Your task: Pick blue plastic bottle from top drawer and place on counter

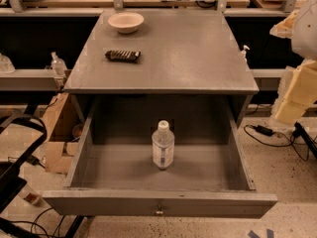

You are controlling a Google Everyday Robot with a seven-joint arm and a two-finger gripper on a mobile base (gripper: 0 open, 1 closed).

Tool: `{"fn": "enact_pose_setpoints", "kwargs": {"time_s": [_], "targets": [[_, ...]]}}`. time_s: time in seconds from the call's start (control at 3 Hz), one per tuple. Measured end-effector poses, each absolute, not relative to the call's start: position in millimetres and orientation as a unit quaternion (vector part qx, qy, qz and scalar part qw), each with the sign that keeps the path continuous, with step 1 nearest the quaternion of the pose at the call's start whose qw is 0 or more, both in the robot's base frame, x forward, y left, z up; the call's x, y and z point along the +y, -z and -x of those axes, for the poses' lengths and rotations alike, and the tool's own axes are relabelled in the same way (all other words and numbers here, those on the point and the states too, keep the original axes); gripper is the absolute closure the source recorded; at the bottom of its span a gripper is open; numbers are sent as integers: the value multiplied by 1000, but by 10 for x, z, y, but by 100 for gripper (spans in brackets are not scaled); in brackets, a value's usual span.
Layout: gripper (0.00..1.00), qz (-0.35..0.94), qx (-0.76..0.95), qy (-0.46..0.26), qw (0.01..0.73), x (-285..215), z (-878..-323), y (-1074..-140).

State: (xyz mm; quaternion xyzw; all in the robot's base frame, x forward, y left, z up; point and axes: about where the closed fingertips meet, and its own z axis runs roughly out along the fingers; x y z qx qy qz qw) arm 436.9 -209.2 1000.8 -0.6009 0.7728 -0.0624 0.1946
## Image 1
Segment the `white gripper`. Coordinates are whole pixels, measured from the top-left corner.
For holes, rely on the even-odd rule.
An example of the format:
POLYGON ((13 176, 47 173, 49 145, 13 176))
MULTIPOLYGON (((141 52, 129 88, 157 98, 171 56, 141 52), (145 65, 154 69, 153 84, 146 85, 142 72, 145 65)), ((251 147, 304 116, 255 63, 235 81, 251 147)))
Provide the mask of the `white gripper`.
POLYGON ((294 72, 289 86, 289 99, 278 99, 273 118, 285 125, 294 125, 308 106, 317 100, 317 61, 307 60, 294 72))

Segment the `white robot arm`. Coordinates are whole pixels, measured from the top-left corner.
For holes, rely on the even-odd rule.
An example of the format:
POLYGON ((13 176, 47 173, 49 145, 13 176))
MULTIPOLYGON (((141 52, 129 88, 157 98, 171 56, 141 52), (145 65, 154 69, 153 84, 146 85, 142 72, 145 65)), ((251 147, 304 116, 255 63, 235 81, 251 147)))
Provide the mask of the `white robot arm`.
POLYGON ((269 33, 291 39, 292 50, 304 58, 273 111, 277 122, 292 126, 317 101, 317 0, 308 0, 269 33))

